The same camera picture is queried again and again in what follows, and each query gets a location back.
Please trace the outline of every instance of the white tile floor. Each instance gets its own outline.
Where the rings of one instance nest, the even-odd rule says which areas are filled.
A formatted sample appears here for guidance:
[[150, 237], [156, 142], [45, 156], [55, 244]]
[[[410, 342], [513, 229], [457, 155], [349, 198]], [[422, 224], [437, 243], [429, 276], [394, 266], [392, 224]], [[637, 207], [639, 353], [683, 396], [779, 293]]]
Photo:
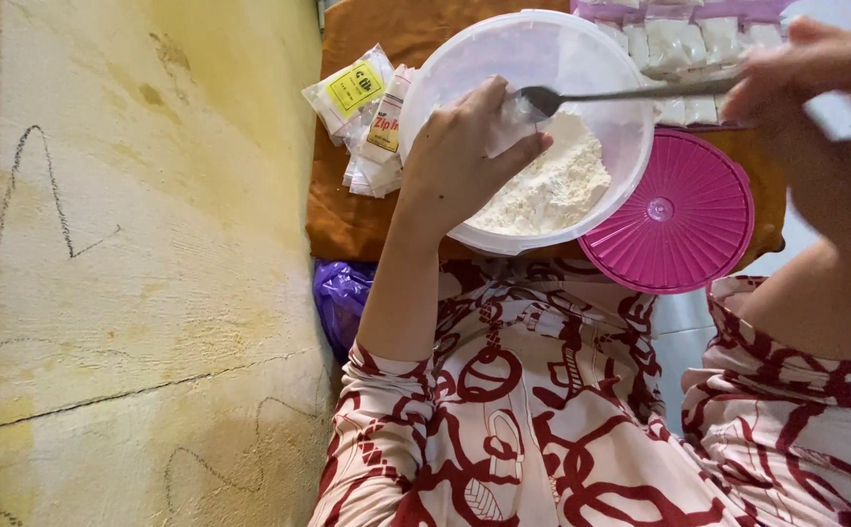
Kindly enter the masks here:
[[[851, 28], [851, 0], [802, 0], [791, 6], [787, 14], [806, 14]], [[822, 96], [810, 103], [809, 110], [829, 136], [839, 139], [851, 137], [850, 98], [835, 94]], [[792, 204], [787, 210], [783, 237], [786, 239], [785, 250], [763, 256], [741, 274], [768, 276], [815, 241], [816, 234], [799, 218]], [[704, 292], [661, 297], [653, 315], [653, 334], [656, 335], [653, 345], [663, 367], [659, 388], [666, 400], [669, 427], [680, 433], [683, 393], [679, 380], [687, 368], [700, 365], [700, 354], [714, 335]]]

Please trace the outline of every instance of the woman's left hand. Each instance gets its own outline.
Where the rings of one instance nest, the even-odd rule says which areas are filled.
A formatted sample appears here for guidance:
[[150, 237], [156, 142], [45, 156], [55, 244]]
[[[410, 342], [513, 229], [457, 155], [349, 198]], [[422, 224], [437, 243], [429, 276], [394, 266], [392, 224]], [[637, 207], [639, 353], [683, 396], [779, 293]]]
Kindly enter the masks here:
[[474, 216], [552, 146], [551, 136], [540, 132], [487, 158], [489, 128], [506, 96], [507, 81], [496, 76], [456, 104], [432, 113], [409, 151], [391, 229], [437, 247], [445, 234]]

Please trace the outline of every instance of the person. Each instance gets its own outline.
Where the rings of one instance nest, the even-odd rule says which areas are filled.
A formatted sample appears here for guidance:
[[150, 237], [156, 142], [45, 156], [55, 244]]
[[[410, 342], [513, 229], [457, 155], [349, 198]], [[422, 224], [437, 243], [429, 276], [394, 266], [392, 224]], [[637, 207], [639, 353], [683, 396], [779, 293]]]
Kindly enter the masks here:
[[758, 126], [821, 237], [769, 279], [708, 287], [717, 334], [682, 378], [683, 437], [656, 389], [653, 296], [589, 263], [439, 262], [439, 240], [553, 140], [484, 155], [501, 78], [433, 113], [312, 525], [851, 525], [851, 142], [804, 109], [851, 93], [851, 32], [794, 20], [789, 41], [748, 58], [725, 112]]

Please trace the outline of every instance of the white plastic bowl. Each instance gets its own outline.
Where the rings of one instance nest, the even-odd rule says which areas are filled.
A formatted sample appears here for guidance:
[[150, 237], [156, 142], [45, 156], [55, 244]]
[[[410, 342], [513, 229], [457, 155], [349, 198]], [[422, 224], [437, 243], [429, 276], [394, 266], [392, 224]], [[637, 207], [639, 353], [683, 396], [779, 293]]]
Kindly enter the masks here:
[[[543, 9], [484, 20], [442, 44], [416, 72], [399, 119], [402, 161], [435, 107], [456, 100], [491, 75], [503, 76], [514, 89], [542, 84], [566, 94], [640, 85], [640, 72], [630, 56], [590, 21]], [[611, 186], [587, 216], [567, 229], [531, 236], [489, 233], [462, 223], [449, 233], [452, 238], [480, 251], [512, 256], [587, 234], [630, 197], [653, 147], [652, 103], [592, 102], [568, 109], [583, 115], [600, 140], [604, 167], [611, 175]]]

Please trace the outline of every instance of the woman's right hand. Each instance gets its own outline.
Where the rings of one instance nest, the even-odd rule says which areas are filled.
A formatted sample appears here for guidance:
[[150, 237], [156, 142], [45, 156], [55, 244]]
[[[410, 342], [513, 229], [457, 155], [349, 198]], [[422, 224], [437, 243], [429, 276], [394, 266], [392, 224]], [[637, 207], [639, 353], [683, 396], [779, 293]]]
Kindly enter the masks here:
[[851, 31], [806, 18], [789, 30], [789, 46], [749, 57], [724, 116], [758, 126], [783, 161], [803, 218], [832, 244], [851, 247], [851, 141], [831, 142], [804, 109], [822, 93], [851, 93]]

